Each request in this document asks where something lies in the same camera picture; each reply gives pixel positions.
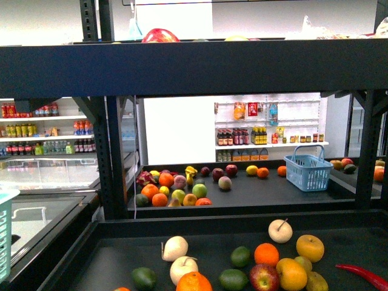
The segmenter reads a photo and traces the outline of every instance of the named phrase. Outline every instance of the plastic bottle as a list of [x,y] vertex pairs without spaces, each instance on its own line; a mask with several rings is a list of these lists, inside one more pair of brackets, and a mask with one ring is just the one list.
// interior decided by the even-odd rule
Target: plastic bottle
[[68,141],[67,144],[66,144],[66,155],[71,155],[71,154],[74,154],[74,153],[75,153],[74,147],[70,143],[70,141]]

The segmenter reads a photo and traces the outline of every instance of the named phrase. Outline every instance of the lemon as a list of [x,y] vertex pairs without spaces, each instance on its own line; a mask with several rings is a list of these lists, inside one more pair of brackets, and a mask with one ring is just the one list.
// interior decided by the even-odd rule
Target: lemon
[[170,194],[170,189],[166,186],[162,186],[160,187],[159,192],[165,194],[165,196],[168,197]]
[[250,176],[254,176],[257,173],[257,166],[248,166],[247,168],[247,174]]
[[152,176],[160,176],[160,173],[159,173],[158,171],[156,171],[156,170],[152,170],[152,171],[150,172],[150,174],[151,174]]

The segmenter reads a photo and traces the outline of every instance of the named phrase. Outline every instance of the metal shelf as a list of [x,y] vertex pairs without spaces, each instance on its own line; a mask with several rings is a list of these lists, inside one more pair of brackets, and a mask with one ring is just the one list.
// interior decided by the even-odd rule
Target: metal shelf
[[86,118],[87,117],[85,115],[29,117],[29,118],[0,118],[0,122],[47,121],[47,120],[67,120],[67,119],[86,119]]
[[59,141],[62,139],[87,139],[94,138],[94,135],[59,135],[59,136],[39,136],[32,138],[0,138],[0,142],[13,141]]

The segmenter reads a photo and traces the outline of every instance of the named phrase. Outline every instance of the store shelf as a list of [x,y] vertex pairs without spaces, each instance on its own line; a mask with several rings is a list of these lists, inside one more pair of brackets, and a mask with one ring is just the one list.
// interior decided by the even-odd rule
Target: store shelf
[[243,144],[243,145],[227,145],[227,146],[219,146],[216,145],[216,150],[234,150],[234,149],[261,149],[263,147],[265,148],[270,148],[270,147],[298,147],[298,146],[308,146],[308,145],[321,145],[321,146],[326,146],[329,143],[327,141],[323,142],[295,142],[295,143],[290,143],[288,142],[287,144]]
[[0,142],[14,141],[56,141],[62,139],[87,139],[94,138],[94,135],[59,135],[59,136],[40,136],[36,138],[0,138]]
[[45,120],[67,120],[67,119],[86,119],[85,115],[73,116],[48,116],[48,117],[29,117],[29,118],[0,118],[0,122],[21,122],[21,121],[45,121]]

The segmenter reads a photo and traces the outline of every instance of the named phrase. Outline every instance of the plastic basket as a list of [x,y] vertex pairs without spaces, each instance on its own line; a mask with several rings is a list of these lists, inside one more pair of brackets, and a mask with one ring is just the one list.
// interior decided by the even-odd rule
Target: plastic basket
[[11,272],[12,198],[19,194],[15,189],[0,192],[0,283]]
[[[321,147],[321,153],[318,157],[297,155],[296,151],[302,147]],[[305,192],[326,190],[333,165],[324,160],[324,154],[325,150],[321,145],[296,147],[293,155],[284,157],[287,167],[287,180]]]

